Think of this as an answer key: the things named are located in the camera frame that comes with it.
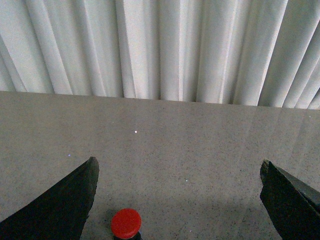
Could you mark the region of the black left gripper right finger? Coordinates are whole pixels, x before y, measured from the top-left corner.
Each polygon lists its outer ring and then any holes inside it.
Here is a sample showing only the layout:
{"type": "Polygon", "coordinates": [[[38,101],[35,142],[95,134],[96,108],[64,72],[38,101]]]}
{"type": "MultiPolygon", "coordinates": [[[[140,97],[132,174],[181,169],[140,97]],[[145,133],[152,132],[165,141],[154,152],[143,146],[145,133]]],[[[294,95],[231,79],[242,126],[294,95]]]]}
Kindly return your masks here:
{"type": "Polygon", "coordinates": [[[264,160],[260,199],[283,240],[320,238],[320,192],[264,160]]]}

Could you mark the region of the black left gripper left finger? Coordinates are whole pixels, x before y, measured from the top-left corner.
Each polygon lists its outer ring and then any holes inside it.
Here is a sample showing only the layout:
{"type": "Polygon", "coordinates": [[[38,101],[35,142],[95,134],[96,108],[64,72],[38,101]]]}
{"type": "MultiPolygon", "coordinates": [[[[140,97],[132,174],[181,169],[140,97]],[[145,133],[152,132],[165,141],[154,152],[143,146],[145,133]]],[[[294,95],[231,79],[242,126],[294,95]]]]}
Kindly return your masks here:
{"type": "Polygon", "coordinates": [[[99,163],[90,157],[0,223],[2,240],[79,240],[93,206],[99,163]]]}

